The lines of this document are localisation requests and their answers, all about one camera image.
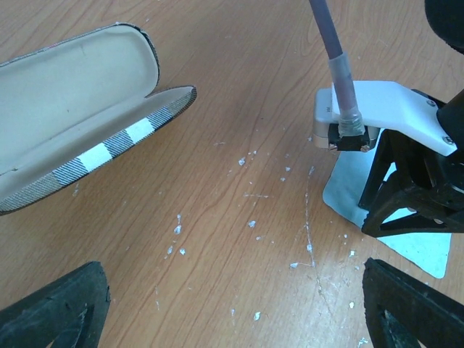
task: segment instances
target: white stripe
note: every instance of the white stripe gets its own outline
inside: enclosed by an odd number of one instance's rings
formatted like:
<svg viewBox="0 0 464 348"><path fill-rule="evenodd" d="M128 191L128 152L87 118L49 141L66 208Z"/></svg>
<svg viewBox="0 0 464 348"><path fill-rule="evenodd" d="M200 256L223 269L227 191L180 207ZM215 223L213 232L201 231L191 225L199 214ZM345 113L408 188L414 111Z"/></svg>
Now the white stripe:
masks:
<svg viewBox="0 0 464 348"><path fill-rule="evenodd" d="M97 169L112 159L107 147L100 143L78 157L88 172Z"/></svg>
<svg viewBox="0 0 464 348"><path fill-rule="evenodd" d="M125 129L134 144L137 144L140 140L147 137L153 130L152 124L146 117Z"/></svg>

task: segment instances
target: table surface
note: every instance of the table surface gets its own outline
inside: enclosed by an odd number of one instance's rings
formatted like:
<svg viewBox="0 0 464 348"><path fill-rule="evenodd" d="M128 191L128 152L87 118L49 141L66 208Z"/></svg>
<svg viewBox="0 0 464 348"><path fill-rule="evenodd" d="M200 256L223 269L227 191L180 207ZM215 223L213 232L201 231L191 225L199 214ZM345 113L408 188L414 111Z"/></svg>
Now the table surface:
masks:
<svg viewBox="0 0 464 348"><path fill-rule="evenodd" d="M421 0L328 4L355 79L445 101L463 88L464 57L435 36ZM308 138L331 79L307 1L3 0L0 61L117 21L152 38L159 88L194 84L198 99L78 184L0 219L0 307L89 260L112 292L102 347L359 347L368 257L464 302L462 237L435 280L324 205L337 157Z"/></svg>

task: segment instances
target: case lid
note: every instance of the case lid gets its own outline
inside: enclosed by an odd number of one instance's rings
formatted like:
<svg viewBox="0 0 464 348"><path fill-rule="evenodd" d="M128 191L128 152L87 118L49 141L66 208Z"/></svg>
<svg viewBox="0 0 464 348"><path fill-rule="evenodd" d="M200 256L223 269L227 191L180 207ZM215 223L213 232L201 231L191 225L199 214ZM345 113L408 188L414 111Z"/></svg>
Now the case lid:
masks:
<svg viewBox="0 0 464 348"><path fill-rule="evenodd" d="M0 214L70 185L188 108L193 86L152 93L147 34L125 23L0 64Z"/></svg>

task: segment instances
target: plaid fabric exterior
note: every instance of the plaid fabric exterior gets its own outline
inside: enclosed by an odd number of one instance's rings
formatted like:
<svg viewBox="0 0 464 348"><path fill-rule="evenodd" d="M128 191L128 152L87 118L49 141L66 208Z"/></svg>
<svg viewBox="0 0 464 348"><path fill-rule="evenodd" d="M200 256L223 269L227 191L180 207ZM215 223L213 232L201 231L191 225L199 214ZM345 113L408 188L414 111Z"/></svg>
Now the plaid fabric exterior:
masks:
<svg viewBox="0 0 464 348"><path fill-rule="evenodd" d="M179 116L195 101L196 89L123 129L51 173L0 201L0 215L18 210L69 186L105 165Z"/></svg>

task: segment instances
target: clear plastic tubing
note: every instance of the clear plastic tubing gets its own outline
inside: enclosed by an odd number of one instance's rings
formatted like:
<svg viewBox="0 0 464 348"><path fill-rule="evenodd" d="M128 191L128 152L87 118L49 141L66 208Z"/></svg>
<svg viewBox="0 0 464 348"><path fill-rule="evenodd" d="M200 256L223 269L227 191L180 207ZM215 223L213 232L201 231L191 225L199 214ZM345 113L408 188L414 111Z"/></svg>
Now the clear plastic tubing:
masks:
<svg viewBox="0 0 464 348"><path fill-rule="evenodd" d="M333 86L339 103L339 135L360 136L365 128L356 100L355 85L349 60L341 49L339 37L335 30L326 0L310 0L312 13L319 28L320 35L328 55L328 66L331 70Z"/></svg>

